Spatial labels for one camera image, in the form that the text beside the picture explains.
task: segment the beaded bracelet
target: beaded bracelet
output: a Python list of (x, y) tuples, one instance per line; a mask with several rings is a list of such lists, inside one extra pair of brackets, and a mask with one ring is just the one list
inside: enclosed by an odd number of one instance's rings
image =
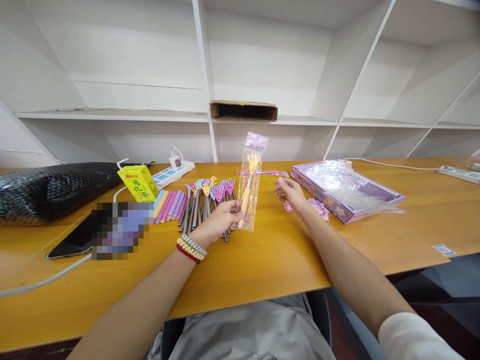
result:
[(196, 264), (200, 264), (200, 260), (197, 259), (195, 256), (189, 254), (188, 252), (186, 252), (179, 244), (176, 245), (176, 248), (184, 255), (186, 255), (187, 257), (189, 257), (190, 259), (192, 259), (194, 262), (196, 262)]
[(190, 255), (194, 256), (198, 260), (203, 260), (205, 256), (203, 256), (201, 253), (199, 253), (197, 250), (195, 250), (193, 247), (188, 245), (185, 241), (183, 241), (181, 238), (178, 238), (176, 243), (181, 246), (183, 250), (185, 250), (187, 253)]
[(183, 234), (181, 236), (181, 239), (186, 242), (188, 245), (190, 245), (192, 248), (197, 250), (200, 254), (202, 254), (204, 257), (207, 256), (207, 250), (202, 248), (200, 245), (198, 245), (195, 241), (193, 241), (191, 238), (188, 237), (187, 234)]

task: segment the power strip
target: power strip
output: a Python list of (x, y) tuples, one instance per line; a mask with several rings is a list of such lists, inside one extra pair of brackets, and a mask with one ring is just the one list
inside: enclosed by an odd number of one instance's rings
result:
[(440, 174), (480, 184), (480, 172), (459, 170), (450, 166), (442, 166), (442, 168), (445, 168), (445, 170), (438, 170)]
[(179, 180), (183, 175), (195, 169), (195, 164), (191, 161), (183, 160), (181, 166), (177, 169), (171, 166), (152, 176), (158, 190), (162, 190), (168, 184)]

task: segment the purple box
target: purple box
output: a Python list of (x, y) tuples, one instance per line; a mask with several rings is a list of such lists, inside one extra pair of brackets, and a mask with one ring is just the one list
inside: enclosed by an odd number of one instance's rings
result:
[[(300, 185), (302, 185), (310, 194), (319, 199), (343, 224), (350, 224), (358, 220), (367, 218), (374, 215), (366, 210), (357, 209), (353, 210), (348, 205), (337, 200), (334, 196), (326, 195), (325, 189), (315, 183), (306, 174), (306, 171), (312, 166), (321, 164), (323, 161), (309, 162), (301, 165), (295, 165), (291, 167), (291, 177), (294, 178)], [(367, 180), (368, 182), (360, 188), (361, 192), (364, 192), (371, 196), (376, 196), (385, 201), (388, 204), (394, 204), (405, 199), (405, 196), (393, 191), (392, 189), (381, 185), (380, 183), (373, 181), (372, 179), (363, 176), (362, 174), (351, 170), (355, 175)]]

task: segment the wooden table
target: wooden table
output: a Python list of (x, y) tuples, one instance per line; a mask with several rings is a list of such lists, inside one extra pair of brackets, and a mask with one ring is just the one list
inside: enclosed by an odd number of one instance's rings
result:
[[(451, 164), (441, 158), (389, 159), (390, 164), (420, 168)], [(290, 172), (305, 161), (264, 162), (263, 170)], [(166, 165), (153, 165), (156, 173)], [(238, 163), (199, 163), (167, 188), (212, 175), (236, 177)], [(445, 244), (457, 255), (480, 252), (476, 224), (480, 186), (434, 171), (408, 170), (354, 162), (354, 169), (407, 196), (406, 215), (376, 215), (342, 225), (330, 224), (386, 275), (449, 262), (432, 248)], [(234, 231), (230, 242), (215, 242), (196, 267), (170, 317), (325, 288), (331, 285), (313, 242), (294, 213), (272, 193), (275, 177), (261, 178), (254, 232)], [(97, 202), (111, 202), (123, 185), (106, 192), (66, 218), (45, 227), (0, 228), (0, 289), (46, 279), (79, 257), (46, 260), (50, 252)], [(132, 201), (125, 190), (118, 201)], [(81, 337), (92, 324), (175, 247), (175, 223), (153, 225), (138, 253), (128, 260), (87, 261), (37, 290), (0, 299), (0, 352)]]

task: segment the yellow juice box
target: yellow juice box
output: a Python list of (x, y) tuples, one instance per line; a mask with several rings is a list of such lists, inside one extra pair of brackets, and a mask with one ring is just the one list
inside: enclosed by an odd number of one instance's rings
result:
[(159, 194), (147, 165), (124, 166), (117, 172), (137, 203), (153, 203)]

